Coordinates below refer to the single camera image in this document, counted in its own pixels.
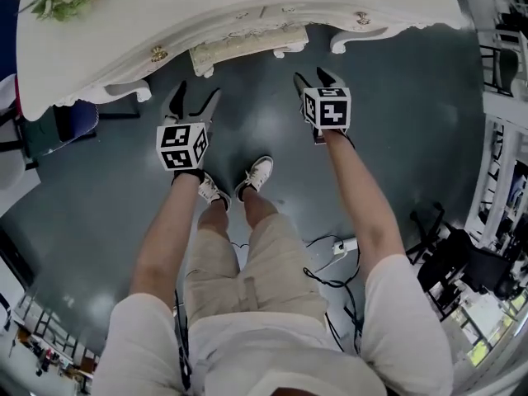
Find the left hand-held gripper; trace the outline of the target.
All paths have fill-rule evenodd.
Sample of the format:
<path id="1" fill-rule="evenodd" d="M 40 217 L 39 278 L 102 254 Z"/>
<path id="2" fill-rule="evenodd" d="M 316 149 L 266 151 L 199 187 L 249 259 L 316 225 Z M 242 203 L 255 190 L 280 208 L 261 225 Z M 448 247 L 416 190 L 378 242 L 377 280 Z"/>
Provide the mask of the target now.
<path id="1" fill-rule="evenodd" d="M 183 121 L 186 80 L 176 85 L 161 105 L 163 123 L 157 128 L 156 151 L 166 171 L 186 171 L 201 168 L 209 147 L 208 129 L 221 97 L 216 88 L 206 98 L 201 109 L 190 113 Z"/>

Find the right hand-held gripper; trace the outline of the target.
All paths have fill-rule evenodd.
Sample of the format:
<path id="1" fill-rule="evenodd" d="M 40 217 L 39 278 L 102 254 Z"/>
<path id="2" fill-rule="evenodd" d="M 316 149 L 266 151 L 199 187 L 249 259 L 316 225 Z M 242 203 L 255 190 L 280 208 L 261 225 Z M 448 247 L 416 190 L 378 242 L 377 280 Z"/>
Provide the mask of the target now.
<path id="1" fill-rule="evenodd" d="M 306 78 L 295 72 L 295 90 L 303 97 L 304 120 L 311 124 L 313 140 L 324 144 L 323 130 L 346 133 L 351 123 L 351 93 L 345 82 L 335 73 L 321 67 L 316 69 L 323 87 L 313 87 Z"/>

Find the cream upholstered stool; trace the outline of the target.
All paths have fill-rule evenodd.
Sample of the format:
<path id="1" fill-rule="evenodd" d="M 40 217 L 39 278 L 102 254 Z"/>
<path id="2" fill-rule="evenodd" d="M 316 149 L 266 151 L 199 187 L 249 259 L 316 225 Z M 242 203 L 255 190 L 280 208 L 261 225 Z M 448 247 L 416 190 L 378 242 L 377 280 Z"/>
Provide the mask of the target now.
<path id="1" fill-rule="evenodd" d="M 277 59 L 287 53 L 299 53 L 309 38 L 303 26 L 288 26 L 197 45 L 189 50 L 197 77 L 210 78 L 215 65 L 251 54 L 271 51 Z"/>

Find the white dressing table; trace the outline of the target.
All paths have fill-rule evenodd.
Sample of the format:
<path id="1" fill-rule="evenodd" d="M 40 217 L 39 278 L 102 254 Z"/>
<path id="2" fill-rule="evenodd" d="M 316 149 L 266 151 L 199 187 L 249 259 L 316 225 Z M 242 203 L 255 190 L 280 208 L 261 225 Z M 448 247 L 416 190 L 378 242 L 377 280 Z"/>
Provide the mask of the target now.
<path id="1" fill-rule="evenodd" d="M 32 0 L 20 0 L 20 8 Z M 356 12 L 371 23 L 358 25 Z M 415 26 L 468 25 L 459 0 L 95 0 L 68 21 L 18 13 L 21 113 L 38 120 L 53 105 L 132 83 L 205 42 L 281 26 L 323 24 L 353 40 L 384 39 Z M 152 48 L 167 57 L 151 61 Z"/>

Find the person's right forearm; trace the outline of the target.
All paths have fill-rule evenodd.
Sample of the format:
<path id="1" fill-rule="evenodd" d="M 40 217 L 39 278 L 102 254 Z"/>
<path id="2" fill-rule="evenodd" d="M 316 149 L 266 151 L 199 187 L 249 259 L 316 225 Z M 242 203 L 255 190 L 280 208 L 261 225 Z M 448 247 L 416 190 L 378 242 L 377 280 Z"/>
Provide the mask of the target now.
<path id="1" fill-rule="evenodd" d="M 385 258 L 404 253 L 398 223 L 351 141 L 335 130 L 324 130 L 323 137 L 342 201 L 356 233 L 361 271 L 367 277 Z"/>

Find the person's left forearm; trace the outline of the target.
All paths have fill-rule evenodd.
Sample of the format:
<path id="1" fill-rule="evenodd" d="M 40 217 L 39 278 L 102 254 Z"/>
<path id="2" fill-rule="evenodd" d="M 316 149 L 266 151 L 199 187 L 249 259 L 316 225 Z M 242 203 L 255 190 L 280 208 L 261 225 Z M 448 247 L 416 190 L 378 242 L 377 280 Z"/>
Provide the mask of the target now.
<path id="1" fill-rule="evenodd" d="M 177 277 L 186 253 L 200 180 L 182 173 L 145 234 L 132 277 L 130 293 L 157 297 L 172 309 Z"/>

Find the person's left white sneaker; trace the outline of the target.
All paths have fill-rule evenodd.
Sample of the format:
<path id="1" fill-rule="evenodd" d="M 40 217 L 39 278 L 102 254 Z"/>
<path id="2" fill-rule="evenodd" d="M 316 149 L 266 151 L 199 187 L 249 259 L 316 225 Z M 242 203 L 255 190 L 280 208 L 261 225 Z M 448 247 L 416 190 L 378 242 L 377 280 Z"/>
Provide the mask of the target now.
<path id="1" fill-rule="evenodd" d="M 215 200 L 221 200 L 225 210 L 229 211 L 231 197 L 216 185 L 212 176 L 207 172 L 204 173 L 204 181 L 200 184 L 198 193 L 208 205 L 211 205 Z"/>

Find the person's white sneaker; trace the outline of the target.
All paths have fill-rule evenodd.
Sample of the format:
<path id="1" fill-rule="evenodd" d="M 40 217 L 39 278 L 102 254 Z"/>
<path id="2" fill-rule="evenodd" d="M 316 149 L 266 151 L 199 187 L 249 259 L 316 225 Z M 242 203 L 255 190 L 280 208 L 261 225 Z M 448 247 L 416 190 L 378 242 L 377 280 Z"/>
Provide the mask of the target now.
<path id="1" fill-rule="evenodd" d="M 261 190 L 271 176 L 273 164 L 273 158 L 269 155 L 264 155 L 253 163 L 245 172 L 246 177 L 235 188 L 238 201 L 243 202 L 243 192 L 246 188 L 252 188 L 256 193 Z"/>
<path id="2" fill-rule="evenodd" d="M 198 193 L 208 205 L 211 205 L 215 200 L 221 200 L 225 210 L 229 211 L 231 197 L 216 185 L 212 176 L 207 172 L 204 173 L 204 181 L 200 184 Z"/>

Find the person's right white sneaker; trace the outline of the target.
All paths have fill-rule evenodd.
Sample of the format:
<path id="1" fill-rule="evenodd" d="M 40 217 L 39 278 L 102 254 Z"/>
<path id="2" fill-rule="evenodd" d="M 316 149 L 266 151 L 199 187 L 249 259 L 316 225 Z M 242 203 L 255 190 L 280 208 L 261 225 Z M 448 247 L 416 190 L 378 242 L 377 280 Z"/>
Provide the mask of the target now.
<path id="1" fill-rule="evenodd" d="M 246 188 L 252 188 L 256 193 L 261 190 L 271 176 L 273 164 L 273 158 L 269 155 L 264 155 L 253 163 L 245 172 L 246 177 L 235 188 L 238 201 L 243 202 L 243 192 Z"/>

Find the blue padded chair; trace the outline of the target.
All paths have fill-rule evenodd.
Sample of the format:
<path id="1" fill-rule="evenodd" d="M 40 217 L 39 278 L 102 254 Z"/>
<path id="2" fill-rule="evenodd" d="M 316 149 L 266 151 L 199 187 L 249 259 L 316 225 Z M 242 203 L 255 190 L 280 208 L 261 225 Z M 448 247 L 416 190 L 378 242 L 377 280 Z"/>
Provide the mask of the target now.
<path id="1" fill-rule="evenodd" d="M 54 118 L 63 143 L 90 133 L 98 124 L 99 112 L 91 102 L 77 100 L 72 106 L 54 106 Z"/>

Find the person's left leg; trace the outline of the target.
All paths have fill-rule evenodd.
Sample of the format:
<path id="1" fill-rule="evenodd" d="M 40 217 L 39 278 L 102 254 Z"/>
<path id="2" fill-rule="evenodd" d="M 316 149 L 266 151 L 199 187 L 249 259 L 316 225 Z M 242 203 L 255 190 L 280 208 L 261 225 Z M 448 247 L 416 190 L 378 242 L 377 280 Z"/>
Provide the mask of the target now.
<path id="1" fill-rule="evenodd" d="M 227 216 L 224 199 L 213 200 L 201 214 L 197 228 L 213 231 L 218 235 L 228 239 L 229 218 Z"/>

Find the person's right leg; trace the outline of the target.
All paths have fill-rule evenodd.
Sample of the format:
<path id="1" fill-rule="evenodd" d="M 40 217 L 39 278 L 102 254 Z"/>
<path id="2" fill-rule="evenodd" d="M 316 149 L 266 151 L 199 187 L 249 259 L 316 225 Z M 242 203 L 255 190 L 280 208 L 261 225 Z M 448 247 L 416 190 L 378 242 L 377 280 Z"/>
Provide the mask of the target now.
<path id="1" fill-rule="evenodd" d="M 251 229 L 255 229 L 267 217 L 278 213 L 276 207 L 269 200 L 261 197 L 250 186 L 243 189 L 242 198 L 246 221 Z"/>

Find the black mesh office chair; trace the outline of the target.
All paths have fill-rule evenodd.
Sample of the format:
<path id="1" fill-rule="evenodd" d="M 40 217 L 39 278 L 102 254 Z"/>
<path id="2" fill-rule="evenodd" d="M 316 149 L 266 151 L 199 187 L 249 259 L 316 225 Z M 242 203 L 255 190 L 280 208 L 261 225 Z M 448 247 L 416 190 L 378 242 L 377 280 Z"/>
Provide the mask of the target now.
<path id="1" fill-rule="evenodd" d="M 522 288 L 513 274 L 513 259 L 476 247 L 466 231 L 444 221 L 442 204 L 433 207 L 438 215 L 430 229 L 425 229 L 417 211 L 410 213 L 420 241 L 406 255 L 418 266 L 418 281 L 440 320 L 458 308 L 466 288 L 480 295 L 491 293 L 501 301 L 515 299 Z"/>

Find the person's white shirt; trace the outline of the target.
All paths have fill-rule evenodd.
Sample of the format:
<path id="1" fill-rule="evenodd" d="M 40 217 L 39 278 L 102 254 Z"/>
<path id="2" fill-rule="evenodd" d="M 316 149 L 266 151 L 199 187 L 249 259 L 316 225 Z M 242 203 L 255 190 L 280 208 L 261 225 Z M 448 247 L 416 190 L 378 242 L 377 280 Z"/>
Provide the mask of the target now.
<path id="1" fill-rule="evenodd" d="M 189 331 L 185 388 L 174 328 L 169 308 L 152 295 L 118 303 L 92 396 L 271 396 L 279 388 L 317 396 L 450 396 L 453 390 L 448 339 L 402 255 L 386 257 L 368 275 L 356 356 L 304 315 L 215 315 Z"/>

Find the black frame chair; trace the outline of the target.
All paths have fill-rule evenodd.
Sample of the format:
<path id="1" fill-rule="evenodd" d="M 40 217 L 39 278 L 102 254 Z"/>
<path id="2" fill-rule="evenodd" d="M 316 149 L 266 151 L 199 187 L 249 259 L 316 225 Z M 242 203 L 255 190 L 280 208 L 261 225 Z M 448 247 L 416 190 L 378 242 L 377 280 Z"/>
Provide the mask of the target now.
<path id="1" fill-rule="evenodd" d="M 523 100 L 528 90 L 528 37 L 522 31 L 478 30 L 484 86 L 505 97 Z"/>

